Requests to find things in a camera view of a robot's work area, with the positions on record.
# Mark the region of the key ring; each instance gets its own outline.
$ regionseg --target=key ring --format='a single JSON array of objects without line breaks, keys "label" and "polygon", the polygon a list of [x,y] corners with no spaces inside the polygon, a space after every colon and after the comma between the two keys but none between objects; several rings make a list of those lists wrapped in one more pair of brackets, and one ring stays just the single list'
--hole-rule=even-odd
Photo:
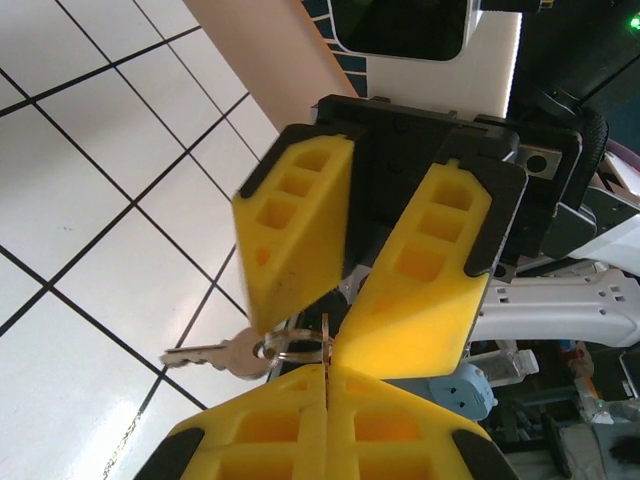
[{"label": "key ring", "polygon": [[317,342],[321,346],[327,343],[322,332],[308,330],[304,328],[294,328],[293,330],[278,330],[268,333],[264,340],[264,351],[274,351],[273,358],[290,363],[319,363],[323,360],[323,349],[313,352],[285,352],[284,347],[290,342]]}]

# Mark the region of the beige wall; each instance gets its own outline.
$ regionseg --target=beige wall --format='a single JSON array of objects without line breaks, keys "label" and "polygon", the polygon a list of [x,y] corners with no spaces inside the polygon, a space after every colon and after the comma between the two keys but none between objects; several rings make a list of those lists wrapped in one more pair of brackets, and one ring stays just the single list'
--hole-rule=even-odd
[{"label": "beige wall", "polygon": [[300,0],[184,0],[278,130],[331,93],[356,96]]}]

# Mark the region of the floor tile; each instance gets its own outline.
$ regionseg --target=floor tile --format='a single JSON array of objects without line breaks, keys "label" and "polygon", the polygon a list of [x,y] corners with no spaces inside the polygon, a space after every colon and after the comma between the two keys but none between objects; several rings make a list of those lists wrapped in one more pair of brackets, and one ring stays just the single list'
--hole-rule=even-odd
[{"label": "floor tile", "polygon": [[185,159],[142,200],[140,207],[212,278],[235,241],[231,204]]},{"label": "floor tile", "polygon": [[40,284],[0,254],[0,325],[38,290]]},{"label": "floor tile", "polygon": [[182,0],[135,0],[164,38],[173,37],[198,22]]},{"label": "floor tile", "polygon": [[[248,326],[244,315],[224,295],[214,290],[184,346],[208,345],[230,339]],[[241,380],[229,372],[219,372],[210,365],[188,365],[168,372],[169,377],[209,408],[263,385],[266,378]]]},{"label": "floor tile", "polygon": [[253,153],[262,159],[276,138],[278,131],[260,109],[253,97],[247,97],[231,114],[229,121],[249,144]]},{"label": "floor tile", "polygon": [[24,100],[24,97],[0,76],[0,110]]},{"label": "floor tile", "polygon": [[176,344],[210,282],[137,210],[57,284],[149,361]]},{"label": "floor tile", "polygon": [[107,480],[131,480],[169,431],[201,410],[162,382],[109,471]]},{"label": "floor tile", "polygon": [[95,70],[107,62],[55,2],[3,2],[0,66],[29,95]]},{"label": "floor tile", "polygon": [[218,109],[169,47],[157,48],[118,68],[185,146],[220,118]]},{"label": "floor tile", "polygon": [[154,380],[47,294],[0,338],[2,478],[102,478]]},{"label": "floor tile", "polygon": [[256,157],[226,120],[198,144],[193,156],[229,197],[258,166]]},{"label": "floor tile", "polygon": [[40,105],[132,197],[184,152],[113,70],[46,98]]},{"label": "floor tile", "polygon": [[61,0],[111,61],[162,41],[131,0]]},{"label": "floor tile", "polygon": [[233,252],[233,256],[225,267],[224,272],[222,272],[222,276],[220,280],[218,280],[218,285],[242,307],[245,313],[249,312],[247,308],[247,296],[244,290],[243,274],[240,266],[240,253],[237,248],[236,251]]},{"label": "floor tile", "polygon": [[204,30],[173,41],[171,47],[223,112],[246,93],[246,88]]},{"label": "floor tile", "polygon": [[0,118],[0,244],[50,278],[127,201],[35,108]]}]

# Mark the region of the key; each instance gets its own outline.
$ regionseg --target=key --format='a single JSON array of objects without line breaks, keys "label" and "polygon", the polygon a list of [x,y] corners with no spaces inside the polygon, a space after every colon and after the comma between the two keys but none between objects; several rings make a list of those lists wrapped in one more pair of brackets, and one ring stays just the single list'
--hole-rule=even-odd
[{"label": "key", "polygon": [[232,340],[223,340],[217,345],[166,350],[160,361],[168,368],[209,363],[215,369],[228,370],[238,378],[255,380],[266,375],[277,362],[273,351],[264,351],[264,356],[258,356],[262,344],[263,338],[252,328],[246,328]]}]

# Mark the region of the white tiled floor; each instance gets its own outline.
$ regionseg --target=white tiled floor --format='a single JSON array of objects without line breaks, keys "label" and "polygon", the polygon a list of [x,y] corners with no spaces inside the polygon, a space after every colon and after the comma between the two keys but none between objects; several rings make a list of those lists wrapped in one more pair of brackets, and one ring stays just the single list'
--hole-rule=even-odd
[{"label": "white tiled floor", "polygon": [[157,359],[247,324],[228,198],[277,133],[180,0],[0,2],[0,479],[131,479],[261,383]]}]

